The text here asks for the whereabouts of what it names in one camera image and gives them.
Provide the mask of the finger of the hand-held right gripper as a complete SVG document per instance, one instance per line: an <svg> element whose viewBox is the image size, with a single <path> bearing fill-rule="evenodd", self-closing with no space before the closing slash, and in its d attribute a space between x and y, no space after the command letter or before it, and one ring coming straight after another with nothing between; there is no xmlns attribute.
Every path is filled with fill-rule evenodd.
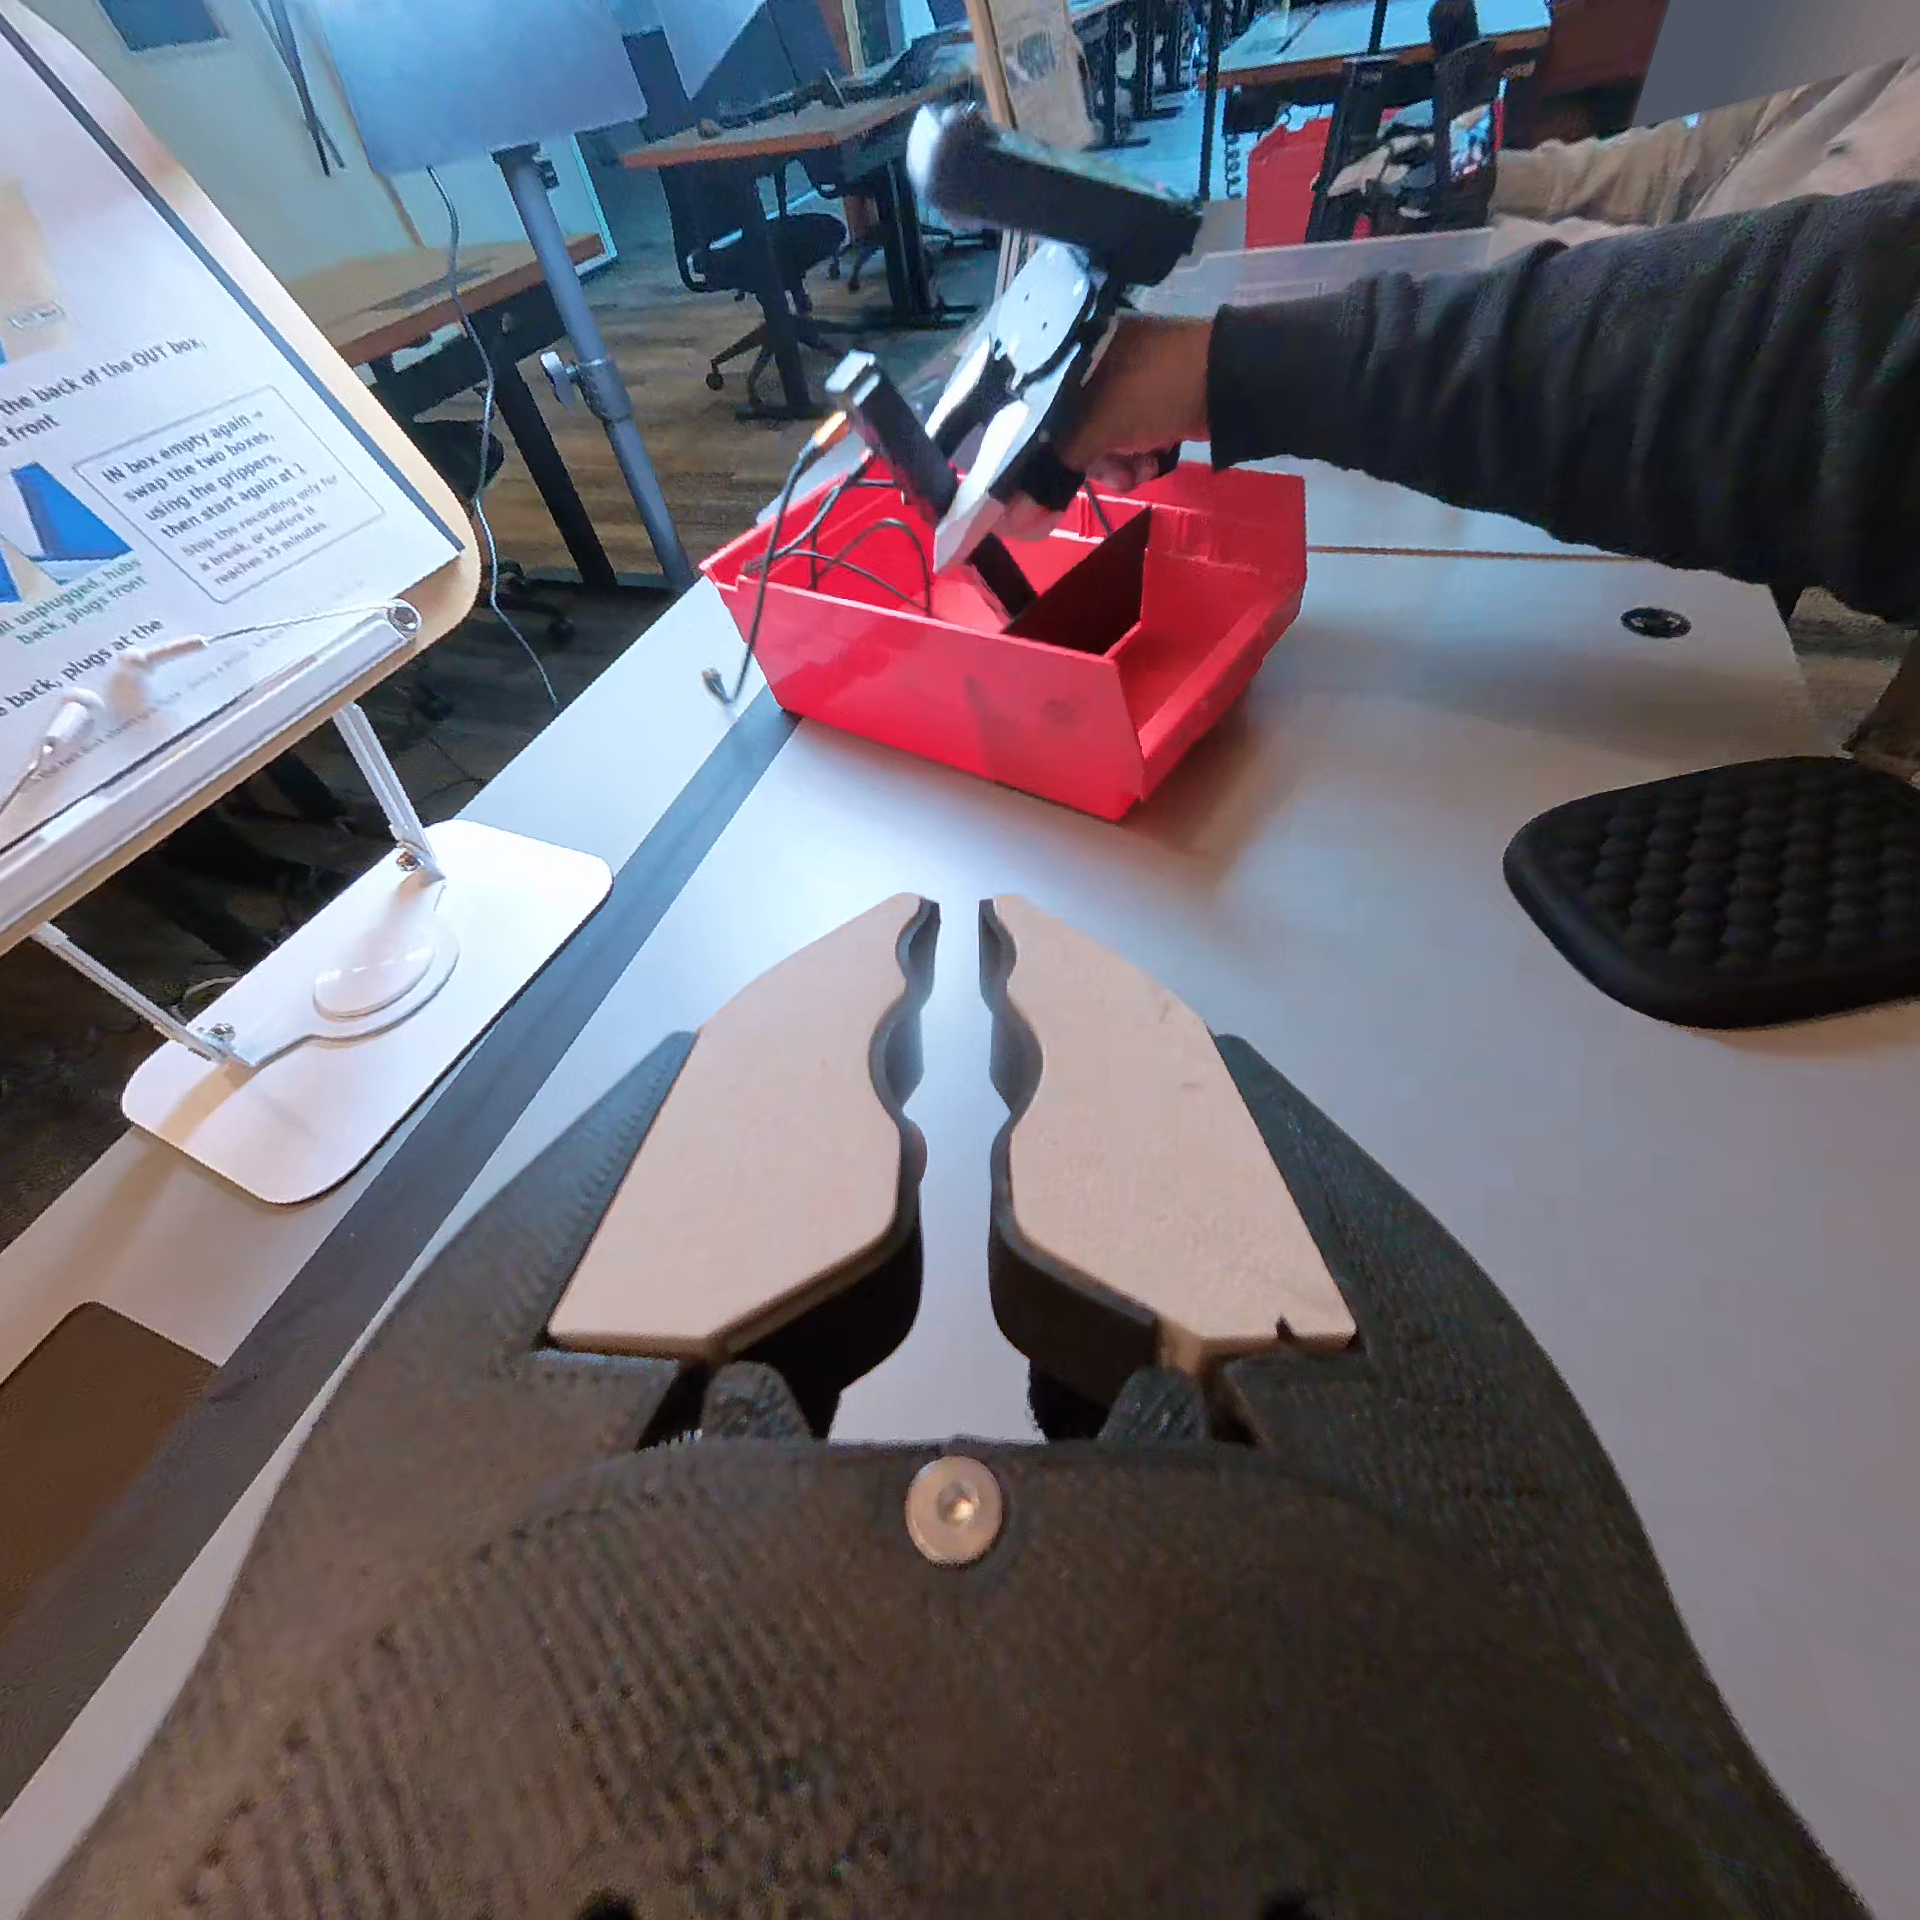
<svg viewBox="0 0 1920 1920"><path fill-rule="evenodd" d="M971 465L957 477L955 495L933 530L931 558L939 576L973 562L979 546L1001 532L1008 512L1036 506L1032 471L1050 453L1048 433L979 431L969 443Z"/></svg>

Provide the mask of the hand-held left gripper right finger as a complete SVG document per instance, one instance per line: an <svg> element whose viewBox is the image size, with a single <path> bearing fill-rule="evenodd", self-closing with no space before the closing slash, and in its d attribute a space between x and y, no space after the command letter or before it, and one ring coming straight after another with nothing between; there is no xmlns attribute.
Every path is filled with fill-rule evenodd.
<svg viewBox="0 0 1920 1920"><path fill-rule="evenodd" d="M991 1074L991 1295L1046 1374L1208 1374L1356 1317L1206 1022L1018 896L979 906Z"/></svg>

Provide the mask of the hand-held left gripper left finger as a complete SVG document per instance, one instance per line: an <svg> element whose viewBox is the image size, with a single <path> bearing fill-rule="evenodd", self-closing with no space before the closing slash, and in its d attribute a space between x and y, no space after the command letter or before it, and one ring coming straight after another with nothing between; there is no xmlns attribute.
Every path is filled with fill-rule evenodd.
<svg viewBox="0 0 1920 1920"><path fill-rule="evenodd" d="M743 1357L908 1248L939 924L882 900L702 1024L554 1307L558 1349Z"/></svg>

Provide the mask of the red plastic bin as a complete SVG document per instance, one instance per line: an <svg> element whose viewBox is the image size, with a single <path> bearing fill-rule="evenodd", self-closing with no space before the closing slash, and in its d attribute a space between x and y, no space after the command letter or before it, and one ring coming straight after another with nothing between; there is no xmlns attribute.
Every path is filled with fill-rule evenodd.
<svg viewBox="0 0 1920 1920"><path fill-rule="evenodd" d="M1003 637L1010 619L967 576L931 570L929 522L884 467L803 485L767 587L761 526L704 576L781 708L1113 823L1226 720L1307 580L1301 477L1182 463L1060 524L1105 532L1139 506L1155 510L1143 613L1097 659Z"/></svg>

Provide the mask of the person's right forearm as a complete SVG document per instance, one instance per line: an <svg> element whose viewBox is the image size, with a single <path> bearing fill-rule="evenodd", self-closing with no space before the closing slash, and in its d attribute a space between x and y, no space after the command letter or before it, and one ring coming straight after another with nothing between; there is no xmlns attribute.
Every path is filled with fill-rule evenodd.
<svg viewBox="0 0 1920 1920"><path fill-rule="evenodd" d="M1880 621L1918 601L1918 190L1224 307L1212 463L1364 473Z"/></svg>

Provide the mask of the person's right hand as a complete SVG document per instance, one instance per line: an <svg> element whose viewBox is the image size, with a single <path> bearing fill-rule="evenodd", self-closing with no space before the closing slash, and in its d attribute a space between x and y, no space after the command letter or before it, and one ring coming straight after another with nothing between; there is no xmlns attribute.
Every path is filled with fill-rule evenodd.
<svg viewBox="0 0 1920 1920"><path fill-rule="evenodd" d="M1054 451L1097 489L1133 491L1210 435L1212 319L1121 315Z"/></svg>

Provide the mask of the cardboard sign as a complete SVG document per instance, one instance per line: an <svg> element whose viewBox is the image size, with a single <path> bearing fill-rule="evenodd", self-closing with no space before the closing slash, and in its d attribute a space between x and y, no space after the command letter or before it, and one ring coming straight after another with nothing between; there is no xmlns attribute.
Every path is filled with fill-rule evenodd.
<svg viewBox="0 0 1920 1920"><path fill-rule="evenodd" d="M1091 147L1086 67L1068 2L969 2L987 107L997 125L1066 152Z"/></svg>

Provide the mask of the black bin divider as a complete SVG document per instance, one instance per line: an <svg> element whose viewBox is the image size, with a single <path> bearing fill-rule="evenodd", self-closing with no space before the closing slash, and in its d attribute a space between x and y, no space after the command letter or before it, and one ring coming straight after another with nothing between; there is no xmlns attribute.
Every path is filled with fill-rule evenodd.
<svg viewBox="0 0 1920 1920"><path fill-rule="evenodd" d="M1044 540L1016 544L1036 597L1003 637L1088 659L1113 655L1143 613L1153 516L1139 506L1105 532L1060 524Z"/></svg>

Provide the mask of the small red bin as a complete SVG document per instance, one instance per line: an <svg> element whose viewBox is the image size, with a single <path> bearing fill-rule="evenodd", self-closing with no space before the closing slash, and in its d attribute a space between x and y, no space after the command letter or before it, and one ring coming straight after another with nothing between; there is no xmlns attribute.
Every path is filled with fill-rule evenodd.
<svg viewBox="0 0 1920 1920"><path fill-rule="evenodd" d="M1333 115L1285 119L1252 148L1244 166L1242 247L1264 251L1307 241Z"/></svg>

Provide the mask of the wooden desk with black legs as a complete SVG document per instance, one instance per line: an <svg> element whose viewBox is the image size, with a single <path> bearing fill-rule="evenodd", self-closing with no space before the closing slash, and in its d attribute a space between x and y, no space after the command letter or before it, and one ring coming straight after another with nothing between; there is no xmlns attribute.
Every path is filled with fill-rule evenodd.
<svg viewBox="0 0 1920 1920"><path fill-rule="evenodd" d="M356 257L289 281L289 293L336 352L370 374L374 396L401 427L480 392L492 374L494 413L564 540L571 576L591 589L619 585L522 372L566 340L526 241L484 243L453 271L429 247Z"/></svg>
<svg viewBox="0 0 1920 1920"><path fill-rule="evenodd" d="M955 67L914 93L888 95L864 105L809 105L712 135L682 131L623 154L621 166L662 172L708 164L757 180L781 178L793 160L817 162L829 184L848 186L876 200L894 324L906 330L935 330L955 322L963 311L937 299L917 198L906 166L908 135L919 109L965 103L975 93L973 73Z"/></svg>

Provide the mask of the black office chair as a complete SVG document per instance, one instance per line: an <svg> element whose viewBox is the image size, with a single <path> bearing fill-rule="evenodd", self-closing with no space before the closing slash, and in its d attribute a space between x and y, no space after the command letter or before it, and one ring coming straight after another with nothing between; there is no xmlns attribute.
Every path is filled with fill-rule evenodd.
<svg viewBox="0 0 1920 1920"><path fill-rule="evenodd" d="M753 170L742 162L696 162L660 174L674 237L676 271L692 295L753 301L757 324L708 364L708 390L747 358L742 419L797 421L821 413L803 352L829 354L844 326L815 317L807 275L838 253L844 230L829 214L763 206Z"/></svg>

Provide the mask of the white metal document stand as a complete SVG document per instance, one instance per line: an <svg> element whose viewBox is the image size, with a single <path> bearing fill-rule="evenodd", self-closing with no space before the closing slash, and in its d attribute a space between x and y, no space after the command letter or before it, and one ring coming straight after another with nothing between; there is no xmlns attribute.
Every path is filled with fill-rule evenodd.
<svg viewBox="0 0 1920 1920"><path fill-rule="evenodd" d="M123 1115L271 1206L364 1167L613 884L589 852L465 821L427 829L364 710L334 726L393 852L202 1021L168 1015L51 922L30 933L160 1034Z"/></svg>

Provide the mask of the grey panel on pole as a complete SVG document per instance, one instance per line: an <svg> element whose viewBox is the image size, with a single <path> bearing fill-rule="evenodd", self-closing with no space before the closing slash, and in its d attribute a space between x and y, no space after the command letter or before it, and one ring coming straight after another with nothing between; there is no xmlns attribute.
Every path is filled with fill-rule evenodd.
<svg viewBox="0 0 1920 1920"><path fill-rule="evenodd" d="M573 348L558 382L599 421L660 568L694 568L645 449L625 378L568 251L544 148L635 123L645 97L609 4L318 2L310 8L370 162L390 178L488 154Z"/></svg>

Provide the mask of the black bumpy wrist pad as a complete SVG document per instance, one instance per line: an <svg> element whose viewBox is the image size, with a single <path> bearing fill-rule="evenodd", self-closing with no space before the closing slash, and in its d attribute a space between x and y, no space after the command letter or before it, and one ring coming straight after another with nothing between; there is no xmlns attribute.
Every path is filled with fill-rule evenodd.
<svg viewBox="0 0 1920 1920"><path fill-rule="evenodd" d="M1778 756L1580 797L1503 852L1507 890L1604 997L1746 1030L1918 997L1918 795Z"/></svg>

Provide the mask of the instruction sheet board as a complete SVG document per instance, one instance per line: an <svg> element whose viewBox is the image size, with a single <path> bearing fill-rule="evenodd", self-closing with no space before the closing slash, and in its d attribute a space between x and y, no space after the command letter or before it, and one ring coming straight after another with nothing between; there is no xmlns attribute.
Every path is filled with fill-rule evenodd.
<svg viewBox="0 0 1920 1920"><path fill-rule="evenodd" d="M123 93L4 4L4 947L473 609L465 510Z"/></svg>

